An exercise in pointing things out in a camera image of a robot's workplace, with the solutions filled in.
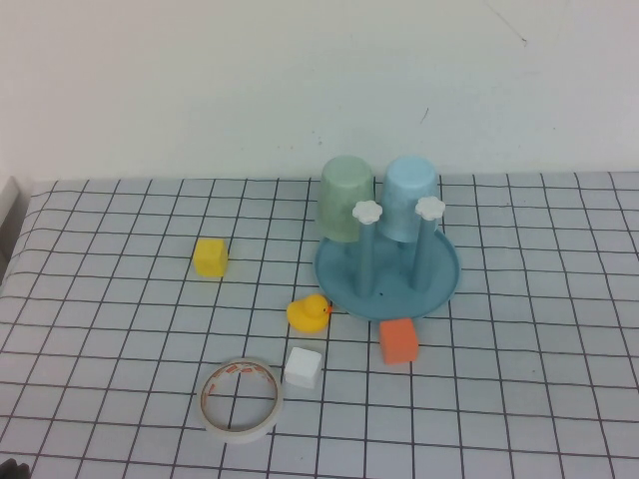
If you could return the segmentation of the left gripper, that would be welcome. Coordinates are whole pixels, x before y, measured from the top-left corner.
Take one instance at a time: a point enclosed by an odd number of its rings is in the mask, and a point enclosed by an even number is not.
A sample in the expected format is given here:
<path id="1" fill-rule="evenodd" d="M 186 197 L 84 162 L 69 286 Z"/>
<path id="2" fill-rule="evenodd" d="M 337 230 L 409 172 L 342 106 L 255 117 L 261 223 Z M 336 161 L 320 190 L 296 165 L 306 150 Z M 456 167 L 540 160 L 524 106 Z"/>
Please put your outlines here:
<path id="1" fill-rule="evenodd" d="M 26 463 L 18 463 L 9 458 L 0 465 L 0 479 L 30 479 L 30 467 Z"/>

